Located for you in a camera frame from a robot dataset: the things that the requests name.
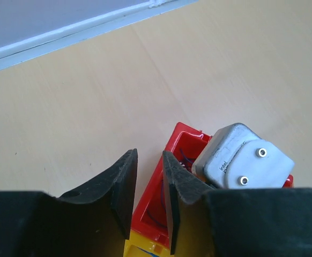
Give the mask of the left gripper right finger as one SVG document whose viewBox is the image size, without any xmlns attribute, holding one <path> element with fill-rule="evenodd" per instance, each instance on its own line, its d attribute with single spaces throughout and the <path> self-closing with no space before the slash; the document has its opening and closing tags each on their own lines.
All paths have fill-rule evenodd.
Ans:
<svg viewBox="0 0 312 257">
<path fill-rule="evenodd" d="M 174 256 L 312 256 L 312 188 L 208 186 L 162 154 Z"/>
</svg>

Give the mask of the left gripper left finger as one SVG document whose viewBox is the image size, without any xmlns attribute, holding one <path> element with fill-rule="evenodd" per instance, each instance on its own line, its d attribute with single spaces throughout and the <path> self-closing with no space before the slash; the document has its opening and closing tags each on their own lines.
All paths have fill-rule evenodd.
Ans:
<svg viewBox="0 0 312 257">
<path fill-rule="evenodd" d="M 138 153 L 60 197 L 0 191 L 0 256 L 122 256 L 130 237 Z"/>
</svg>

